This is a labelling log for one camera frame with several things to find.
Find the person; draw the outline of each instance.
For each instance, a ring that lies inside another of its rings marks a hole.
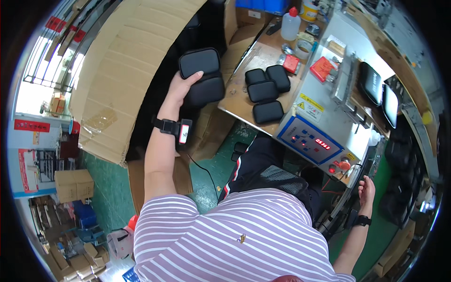
[[[177,73],[157,118],[177,121],[202,74],[183,80]],[[218,206],[201,215],[193,200],[176,193],[175,137],[153,128],[134,234],[141,281],[355,281],[368,225],[351,229],[332,266],[326,240],[312,227],[321,196],[317,171],[301,174],[306,179],[282,171],[281,149],[264,135],[238,159]],[[374,184],[367,176],[359,184],[359,214],[371,218]]]

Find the striped shirt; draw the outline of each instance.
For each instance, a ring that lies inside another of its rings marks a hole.
[[[147,201],[134,234],[141,281],[355,282],[334,272],[327,242],[304,205],[273,188],[231,193],[200,215],[182,195]]]

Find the wooden table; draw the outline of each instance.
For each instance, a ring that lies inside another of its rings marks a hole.
[[[271,23],[275,23],[277,18],[274,18]],[[323,30],[324,24],[316,21],[321,30]],[[300,31],[304,31],[307,27],[308,22],[302,21],[299,27]],[[275,65],[279,60],[280,55],[282,55],[282,44],[288,43],[291,47],[294,47],[296,41],[286,41],[281,36],[281,30],[279,29],[272,35],[267,35],[266,31],[269,28],[266,27],[258,40],[254,43],[251,49],[248,51],[244,59],[241,61],[240,65],[236,69],[235,73],[231,76],[225,87],[225,97],[219,102],[218,108],[229,114],[235,116],[236,118],[244,121],[245,123],[251,125],[252,127],[261,130],[269,135],[273,135],[276,129],[279,127],[279,122],[274,122],[273,124],[260,126],[257,125],[252,116],[252,103],[247,94],[247,86],[244,81],[244,73],[251,69],[263,69],[266,67]],[[288,74],[288,78],[291,82],[291,89],[289,92],[280,94],[277,99],[287,112],[291,108],[291,103],[293,101],[293,96],[301,82],[301,75],[305,68],[307,60],[300,60],[302,65],[297,75]]]

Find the black pants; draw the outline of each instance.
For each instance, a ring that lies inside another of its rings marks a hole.
[[[272,139],[269,135],[260,132],[242,154],[229,177],[229,181],[222,190],[218,203],[228,194],[243,191],[242,186],[247,178],[255,175],[257,171],[264,170],[271,165],[283,168],[285,146]],[[318,215],[321,206],[321,185],[324,173],[317,167],[302,170],[301,177],[308,183],[310,195],[310,208],[312,218]]]

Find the green floor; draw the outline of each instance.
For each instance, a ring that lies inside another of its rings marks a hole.
[[[235,165],[230,157],[236,142],[249,144],[256,132],[237,122],[219,148],[216,156],[211,160],[199,161],[198,164],[207,168],[215,182],[215,186],[210,180],[208,173],[195,164],[190,165],[191,179],[193,182],[193,193],[189,195],[198,206],[200,213],[206,213],[216,206],[217,195],[226,184],[230,173]],[[95,181],[94,197],[92,207],[97,214],[97,221],[101,228],[109,233],[113,229],[124,227],[128,220],[135,214],[132,197],[129,188],[127,170],[109,162],[100,160],[86,152],[82,155],[82,167],[89,170]],[[296,170],[296,166],[285,164],[284,168],[290,172]],[[379,205],[382,195],[387,188],[391,171],[385,158],[382,158],[374,178],[376,186],[376,197],[374,202],[373,223],[368,232],[367,242],[362,255],[354,267],[353,275],[359,280],[379,259],[385,248],[388,246],[397,231],[397,227],[385,219],[379,213]],[[334,184],[330,183],[327,190],[334,190]],[[332,194],[325,195],[327,200],[332,198]],[[329,243],[330,261],[337,258],[341,246],[343,245],[347,231],[336,234]]]

